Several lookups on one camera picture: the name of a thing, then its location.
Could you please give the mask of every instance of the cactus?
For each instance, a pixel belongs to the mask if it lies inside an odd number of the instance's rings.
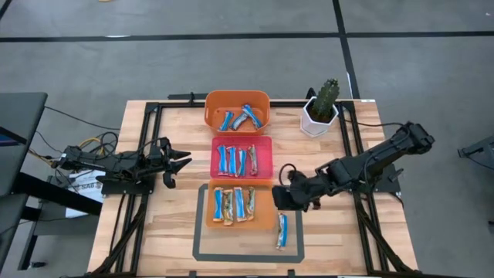
[[[338,80],[330,79],[326,81],[309,110],[312,120],[320,123],[329,123],[333,116],[333,104],[337,100],[338,95],[340,95]]]

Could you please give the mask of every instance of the concrete floor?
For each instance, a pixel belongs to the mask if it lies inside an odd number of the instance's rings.
[[[345,0],[341,7],[347,32],[494,30],[490,0]],[[0,37],[222,32],[337,32],[337,24],[325,0],[13,0],[0,21]],[[436,139],[430,153],[397,163],[405,169],[400,181],[420,269],[491,277],[494,172],[459,159],[456,149],[494,131],[494,37],[349,44],[360,95],[377,100],[382,121],[413,120]],[[337,77],[341,97],[350,97],[339,39],[0,43],[0,61],[1,91],[44,91],[48,105],[114,127],[127,100],[172,93],[259,89],[273,98],[300,98]],[[101,132],[51,111],[39,131],[57,148]],[[32,147],[53,154],[38,137]],[[23,171],[39,178],[52,173],[32,158]],[[15,271],[28,231],[29,224],[19,227],[2,277],[86,271],[94,235],[42,237],[33,259],[49,265]]]

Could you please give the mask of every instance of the wooden tabletop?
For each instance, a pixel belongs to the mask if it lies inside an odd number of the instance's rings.
[[[355,100],[357,118],[362,123],[379,124],[374,101]],[[144,117],[145,100],[127,102],[123,116],[117,152],[137,149]],[[314,168],[345,155],[340,125],[335,121],[330,131],[309,138],[299,130],[301,108],[272,108],[266,135],[272,138],[274,163],[273,184],[278,184],[278,171],[285,163],[293,163],[306,175]],[[357,153],[351,125],[348,124],[352,152]],[[360,127],[364,148],[384,140],[381,127]],[[201,108],[164,109],[159,137],[167,136],[172,147],[190,151],[193,161],[176,177],[177,188],[170,190],[157,175],[154,193],[150,196],[144,227],[144,237],[138,266],[138,276],[188,275],[286,275],[295,270],[298,275],[366,274],[364,256],[357,227],[357,216],[351,195],[342,193],[323,197],[319,211],[303,214],[305,259],[301,263],[229,263],[196,261],[192,256],[198,189],[208,183],[213,135],[204,124]],[[411,268],[416,268],[406,219],[401,204],[389,194],[375,194],[377,212],[384,238]],[[100,223],[94,239],[88,271],[96,269],[108,255],[113,226],[117,217],[120,195],[105,198]],[[120,238],[124,213],[120,217],[117,239]],[[379,269],[377,250],[369,234],[374,268]],[[129,241],[124,270],[130,268]]]

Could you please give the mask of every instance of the orange tray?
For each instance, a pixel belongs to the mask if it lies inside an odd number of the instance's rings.
[[[250,104],[254,114],[261,120],[262,127],[256,130],[250,119],[240,125],[238,130],[218,131],[225,120],[225,112],[233,112],[230,123],[242,114],[242,105]],[[259,90],[216,90],[206,97],[206,124],[216,136],[252,136],[263,135],[269,123],[269,97]]]
[[[214,189],[233,189],[241,187],[243,190],[244,203],[247,202],[246,191],[249,187],[255,188],[255,208],[254,219],[244,222],[237,222],[235,202],[233,205],[234,222],[232,225],[224,225],[223,222],[213,222],[215,214],[215,193]],[[274,229],[276,224],[275,204],[271,194],[271,180],[261,179],[241,179],[241,180],[211,180],[208,185],[208,211],[206,212],[206,226],[209,228],[222,229]]]

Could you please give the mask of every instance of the hexagonal white pot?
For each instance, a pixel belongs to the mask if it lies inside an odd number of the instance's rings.
[[[311,97],[310,100],[307,101],[306,106],[303,107],[302,116],[300,117],[300,130],[310,137],[317,137],[325,134],[329,130],[331,124],[334,122],[334,119],[338,117],[338,109],[333,104],[333,118],[329,123],[320,123],[312,120],[309,113],[307,112],[307,107],[309,106],[309,104],[315,101],[316,98],[317,97]]]

